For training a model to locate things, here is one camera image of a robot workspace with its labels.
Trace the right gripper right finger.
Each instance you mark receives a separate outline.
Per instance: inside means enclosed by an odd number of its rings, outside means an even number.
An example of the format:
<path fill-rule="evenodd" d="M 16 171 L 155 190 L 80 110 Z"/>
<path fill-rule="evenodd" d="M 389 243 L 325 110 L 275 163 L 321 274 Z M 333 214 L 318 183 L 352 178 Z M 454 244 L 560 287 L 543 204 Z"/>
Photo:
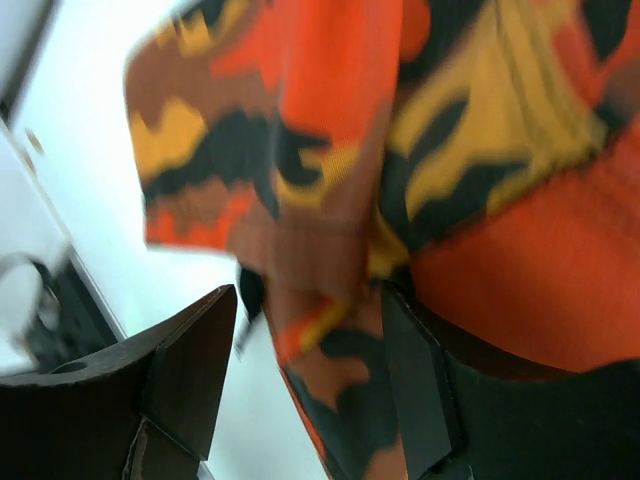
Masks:
<path fill-rule="evenodd" d="M 635 479 L 639 364 L 570 373 L 382 293 L 391 386 L 412 479 Z"/>

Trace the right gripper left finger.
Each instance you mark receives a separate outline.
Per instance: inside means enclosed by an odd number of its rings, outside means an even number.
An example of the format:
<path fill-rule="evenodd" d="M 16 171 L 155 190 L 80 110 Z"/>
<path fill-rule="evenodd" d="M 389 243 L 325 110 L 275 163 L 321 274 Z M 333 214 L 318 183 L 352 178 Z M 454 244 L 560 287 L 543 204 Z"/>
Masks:
<path fill-rule="evenodd" d="M 225 285 L 49 374 L 2 378 L 2 478 L 197 478 L 235 320 L 235 289 Z"/>

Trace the orange camouflage trousers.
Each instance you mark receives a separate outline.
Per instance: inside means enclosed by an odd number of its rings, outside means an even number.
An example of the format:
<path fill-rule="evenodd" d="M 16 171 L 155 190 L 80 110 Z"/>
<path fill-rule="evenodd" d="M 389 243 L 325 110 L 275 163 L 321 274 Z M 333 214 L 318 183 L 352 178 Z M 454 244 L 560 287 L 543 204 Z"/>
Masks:
<path fill-rule="evenodd" d="M 404 479 L 381 292 L 639 353 L 635 1 L 199 1 L 124 78 L 153 246 L 232 255 L 332 479 Z"/>

